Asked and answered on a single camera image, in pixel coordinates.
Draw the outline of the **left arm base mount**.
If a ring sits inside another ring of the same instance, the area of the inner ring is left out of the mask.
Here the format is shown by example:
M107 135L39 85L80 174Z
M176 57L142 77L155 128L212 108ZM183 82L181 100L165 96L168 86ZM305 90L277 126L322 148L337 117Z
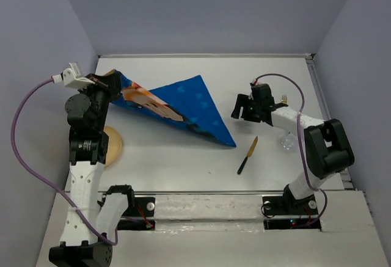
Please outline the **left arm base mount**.
M136 197L131 185L114 185L103 192L97 200L100 208L103 208L108 199L107 196L110 194L124 194L128 202L128 208L122 214L117 225L117 230L150 231L155 229L155 197Z

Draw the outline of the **clear drinking glass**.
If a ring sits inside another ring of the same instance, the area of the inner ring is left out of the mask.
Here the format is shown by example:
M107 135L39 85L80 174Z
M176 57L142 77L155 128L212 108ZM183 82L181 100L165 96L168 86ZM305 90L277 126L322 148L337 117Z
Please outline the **clear drinking glass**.
M286 132L283 133L280 143L283 149L288 152L293 152L296 150L298 139L294 134Z

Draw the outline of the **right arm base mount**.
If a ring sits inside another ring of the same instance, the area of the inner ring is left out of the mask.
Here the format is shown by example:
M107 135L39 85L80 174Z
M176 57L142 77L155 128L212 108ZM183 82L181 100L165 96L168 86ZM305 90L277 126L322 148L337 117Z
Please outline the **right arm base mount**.
M315 196L305 198L303 202L289 207L282 196L262 197L261 213L265 220L265 230L321 230L321 223L317 220L318 207Z

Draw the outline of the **gold knife black handle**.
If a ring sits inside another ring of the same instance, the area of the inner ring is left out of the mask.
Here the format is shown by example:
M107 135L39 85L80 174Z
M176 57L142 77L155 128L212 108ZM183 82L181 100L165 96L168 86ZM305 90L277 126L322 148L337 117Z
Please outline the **gold knife black handle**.
M243 161L242 161L240 167L238 168L238 170L237 170L237 174L238 174L238 175L241 175L241 173L242 173L242 171L243 171L243 169L244 169L244 167L245 167L245 165L246 165L246 163L247 163L247 160L252 156L252 154L253 154L253 152L254 152L256 146L257 146L257 142L258 142L258 136L256 136L256 137L254 138L254 141L253 141L253 143L251 144L251 146L250 146L250 148L249 148L249 150L248 150L248 152L247 152L245 158L243 159Z

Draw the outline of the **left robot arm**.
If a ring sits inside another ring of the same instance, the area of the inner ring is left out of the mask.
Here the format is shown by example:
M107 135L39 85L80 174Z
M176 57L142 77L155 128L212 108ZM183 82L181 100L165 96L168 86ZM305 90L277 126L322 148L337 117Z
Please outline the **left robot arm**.
M130 185L114 185L99 200L109 137L104 125L110 103L121 95L121 74L89 74L78 81L78 93L65 103L69 132L70 204L58 246L49 250L56 266L109 266L118 243L117 226L134 211Z

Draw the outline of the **gold fork black handle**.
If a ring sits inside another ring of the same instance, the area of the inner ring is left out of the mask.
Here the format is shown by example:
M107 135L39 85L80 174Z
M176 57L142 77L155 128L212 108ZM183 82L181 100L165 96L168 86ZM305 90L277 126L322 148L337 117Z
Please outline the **gold fork black handle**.
M284 106L288 106L288 97L287 95L282 95L280 103Z

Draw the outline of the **yellow round plate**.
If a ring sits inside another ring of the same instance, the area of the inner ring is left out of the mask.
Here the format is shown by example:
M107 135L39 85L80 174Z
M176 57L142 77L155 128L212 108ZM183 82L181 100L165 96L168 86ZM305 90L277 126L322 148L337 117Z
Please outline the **yellow round plate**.
M105 126L104 132L109 138L105 164L105 166L108 167L117 160L122 152L122 137L119 132L111 126Z

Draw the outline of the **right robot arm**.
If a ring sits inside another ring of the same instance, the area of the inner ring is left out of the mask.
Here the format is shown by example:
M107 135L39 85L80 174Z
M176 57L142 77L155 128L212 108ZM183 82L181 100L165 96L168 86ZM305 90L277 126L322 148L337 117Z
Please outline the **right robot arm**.
M297 137L304 150L305 169L283 190L281 206L287 213L300 210L304 200L328 178L354 164L341 121L316 119L276 103L267 84L252 85L250 95L238 94L231 117L264 122Z

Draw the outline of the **aluminium table edge rail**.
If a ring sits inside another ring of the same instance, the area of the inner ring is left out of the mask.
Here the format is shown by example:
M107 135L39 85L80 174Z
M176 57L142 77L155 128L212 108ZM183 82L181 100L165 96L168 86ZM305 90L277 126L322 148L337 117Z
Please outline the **aluminium table edge rail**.
M176 53L176 54L104 54L99 59L171 59L171 58L303 58L313 60L310 53Z

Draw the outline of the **blue Mickey cloth placemat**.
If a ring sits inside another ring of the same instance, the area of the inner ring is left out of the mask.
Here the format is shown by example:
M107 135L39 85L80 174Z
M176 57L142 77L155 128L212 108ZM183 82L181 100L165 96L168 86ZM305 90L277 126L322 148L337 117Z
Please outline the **blue Mickey cloth placemat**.
M140 112L222 145L236 146L200 75L147 90L118 70L106 73L107 76L111 74L119 75L122 85L121 96L113 102L114 105Z

